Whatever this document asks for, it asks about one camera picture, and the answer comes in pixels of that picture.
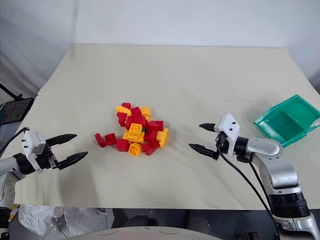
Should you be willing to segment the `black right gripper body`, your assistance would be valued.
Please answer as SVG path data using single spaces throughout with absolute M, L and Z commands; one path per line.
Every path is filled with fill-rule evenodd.
M 227 135 L 223 131 L 221 131 L 217 135 L 215 141 L 216 141 L 217 152 L 227 154 L 229 150 L 229 142 L 227 140 Z

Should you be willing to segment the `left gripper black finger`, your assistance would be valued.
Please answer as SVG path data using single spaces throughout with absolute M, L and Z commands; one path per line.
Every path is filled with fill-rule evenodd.
M 50 148 L 55 145 L 64 144 L 64 143 L 69 142 L 70 140 L 74 139 L 75 137 L 77 137 L 76 134 L 68 133 L 68 134 L 62 134 L 62 135 L 58 135 L 58 136 L 46 139 L 45 140 L 46 147 Z
M 58 162 L 56 167 L 59 170 L 63 170 L 67 167 L 70 167 L 70 166 L 76 164 L 81 159 L 83 159 L 87 154 L 88 154 L 88 152 L 85 151 L 85 152 L 80 152 L 80 153 L 76 153 L 71 156 L 68 156 L 65 160 Z

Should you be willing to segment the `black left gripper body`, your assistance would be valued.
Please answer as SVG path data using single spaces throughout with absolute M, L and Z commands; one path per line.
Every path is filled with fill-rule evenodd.
M 53 154 L 51 147 L 45 147 L 42 154 L 38 154 L 35 158 L 39 167 L 44 169 L 56 169 L 58 167 L 58 161 Z

